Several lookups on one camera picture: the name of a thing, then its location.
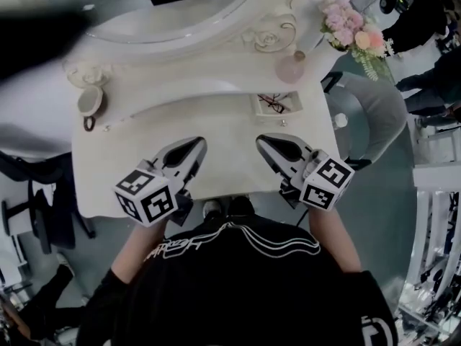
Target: pink perfume bottle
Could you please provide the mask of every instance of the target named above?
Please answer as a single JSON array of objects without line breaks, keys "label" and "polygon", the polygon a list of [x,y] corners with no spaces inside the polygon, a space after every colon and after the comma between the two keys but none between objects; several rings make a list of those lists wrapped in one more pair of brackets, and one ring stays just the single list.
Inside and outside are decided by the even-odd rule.
[{"label": "pink perfume bottle", "polygon": [[304,74],[305,54],[295,51],[293,55],[285,56],[275,65],[275,73],[283,82],[296,83]]}]

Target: teacup handle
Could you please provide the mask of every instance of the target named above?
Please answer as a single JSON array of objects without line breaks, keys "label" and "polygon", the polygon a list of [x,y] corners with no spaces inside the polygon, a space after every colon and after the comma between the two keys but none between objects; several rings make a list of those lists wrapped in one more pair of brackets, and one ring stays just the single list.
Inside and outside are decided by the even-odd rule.
[{"label": "teacup handle", "polygon": [[84,128],[86,132],[91,132],[94,128],[96,119],[93,116],[84,117]]}]

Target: black cable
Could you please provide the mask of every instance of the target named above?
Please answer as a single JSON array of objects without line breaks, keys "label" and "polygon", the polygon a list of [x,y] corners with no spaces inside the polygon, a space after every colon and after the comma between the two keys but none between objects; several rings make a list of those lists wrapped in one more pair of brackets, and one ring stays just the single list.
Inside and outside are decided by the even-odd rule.
[{"label": "black cable", "polygon": [[296,226],[297,226],[297,227],[299,227],[299,226],[300,226],[300,224],[301,224],[301,221],[304,219],[304,217],[305,217],[305,215],[308,213],[308,211],[309,211],[309,208],[306,208],[306,209],[305,209],[305,212],[304,212],[304,213],[301,215],[301,218],[300,218],[300,220],[299,220],[299,221],[297,221],[297,223],[296,223]]}]

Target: shoe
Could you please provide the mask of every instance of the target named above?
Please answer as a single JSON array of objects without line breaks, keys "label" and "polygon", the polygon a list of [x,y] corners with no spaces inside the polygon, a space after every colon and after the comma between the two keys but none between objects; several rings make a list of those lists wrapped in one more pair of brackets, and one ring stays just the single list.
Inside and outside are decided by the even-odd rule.
[{"label": "shoe", "polygon": [[59,265],[64,265],[65,267],[67,267],[71,271],[72,277],[75,277],[75,272],[73,271],[71,265],[69,264],[69,261],[67,260],[67,258],[64,256],[63,253],[58,252],[56,254],[56,259],[58,259]]},{"label": "shoe", "polygon": [[205,217],[211,211],[217,211],[219,213],[221,213],[221,211],[223,211],[221,209],[221,204],[219,203],[219,201],[217,201],[217,200],[205,201],[205,204],[203,204],[203,209],[202,209],[203,218],[205,219]]},{"label": "shoe", "polygon": [[234,201],[236,198],[247,198],[247,199],[251,202],[251,200],[250,200],[250,195],[248,195],[248,194],[245,194],[245,195],[235,195],[235,196],[231,196],[231,197],[230,197],[230,199],[231,199],[232,201]]}]

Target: white ceramic cup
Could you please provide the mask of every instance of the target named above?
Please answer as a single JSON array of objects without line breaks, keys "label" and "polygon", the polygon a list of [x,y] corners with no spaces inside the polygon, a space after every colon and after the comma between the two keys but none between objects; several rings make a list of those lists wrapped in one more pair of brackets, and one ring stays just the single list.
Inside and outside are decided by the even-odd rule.
[{"label": "white ceramic cup", "polygon": [[80,114],[84,117],[84,128],[90,132],[96,123],[96,113],[101,107],[104,92],[97,86],[88,86],[81,93],[77,102]]}]

